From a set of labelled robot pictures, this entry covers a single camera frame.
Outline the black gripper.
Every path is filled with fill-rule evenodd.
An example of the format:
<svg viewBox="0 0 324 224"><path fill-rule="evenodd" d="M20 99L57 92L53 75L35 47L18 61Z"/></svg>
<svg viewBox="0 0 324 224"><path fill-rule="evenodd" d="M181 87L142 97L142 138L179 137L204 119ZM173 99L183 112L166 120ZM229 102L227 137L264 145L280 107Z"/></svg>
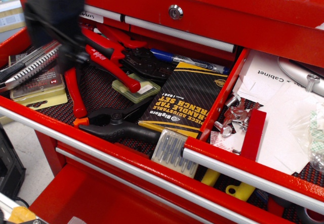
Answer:
<svg viewBox="0 0 324 224"><path fill-rule="evenodd" d="M60 68L83 65L89 56L78 20L85 0L25 0L24 16L33 45L58 41Z"/></svg>

